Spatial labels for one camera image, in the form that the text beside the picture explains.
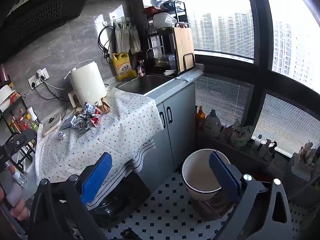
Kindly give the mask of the person's left hand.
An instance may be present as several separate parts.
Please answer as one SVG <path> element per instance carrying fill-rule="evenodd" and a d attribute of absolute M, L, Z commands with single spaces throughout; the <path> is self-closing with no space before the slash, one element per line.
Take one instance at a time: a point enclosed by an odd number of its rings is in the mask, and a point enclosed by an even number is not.
<path fill-rule="evenodd" d="M 23 199 L 22 189 L 17 183 L 13 183 L 9 193 L 4 195 L 3 188 L 1 187 L 1 203 L 6 199 L 10 204 L 9 212 L 12 217 L 17 218 L 19 221 L 27 220 L 30 215 L 30 211 Z"/>

